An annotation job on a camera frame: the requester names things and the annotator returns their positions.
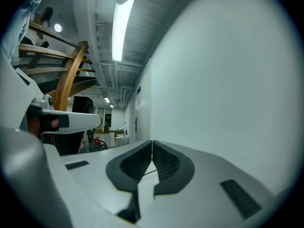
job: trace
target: fluorescent ceiling light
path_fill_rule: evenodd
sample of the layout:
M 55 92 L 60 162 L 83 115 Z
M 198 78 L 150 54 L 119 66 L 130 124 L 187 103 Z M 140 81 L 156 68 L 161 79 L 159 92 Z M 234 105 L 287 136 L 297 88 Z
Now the fluorescent ceiling light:
M 62 27 L 61 27 L 61 25 L 59 25 L 59 24 L 56 24 L 56 25 L 54 26 L 54 29 L 55 29 L 55 31 L 57 31 L 57 32 L 61 32 L 61 31 L 62 31 Z
M 124 47 L 124 35 L 134 0 L 128 0 L 122 5 L 116 4 L 112 29 L 112 60 L 121 62 Z

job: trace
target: ceiling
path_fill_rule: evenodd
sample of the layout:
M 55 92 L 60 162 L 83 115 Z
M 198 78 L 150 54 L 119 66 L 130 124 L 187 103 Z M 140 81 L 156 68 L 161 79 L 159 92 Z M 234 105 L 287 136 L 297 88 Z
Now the ceiling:
M 123 60 L 116 63 L 111 49 L 115 0 L 43 0 L 44 7 L 53 7 L 52 19 L 62 24 L 63 36 L 88 41 L 88 59 L 93 62 L 99 86 L 77 95 L 90 97 L 99 107 L 109 106 L 104 100 L 108 97 L 115 108 L 124 109 L 145 64 L 165 34 L 164 28 L 174 21 L 172 14 L 180 1 L 135 0 L 125 34 Z

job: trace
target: ceiling light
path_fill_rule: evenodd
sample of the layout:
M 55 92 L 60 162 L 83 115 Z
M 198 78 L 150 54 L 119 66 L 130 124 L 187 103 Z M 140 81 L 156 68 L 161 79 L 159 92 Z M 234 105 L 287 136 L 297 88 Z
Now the ceiling light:
M 112 60 L 121 62 L 123 56 L 124 36 L 134 0 L 122 5 L 116 4 L 112 29 Z
M 57 31 L 57 32 L 61 32 L 61 31 L 62 31 L 62 27 L 61 27 L 61 25 L 59 25 L 59 24 L 56 24 L 56 25 L 54 26 L 54 29 L 55 29 L 55 31 Z

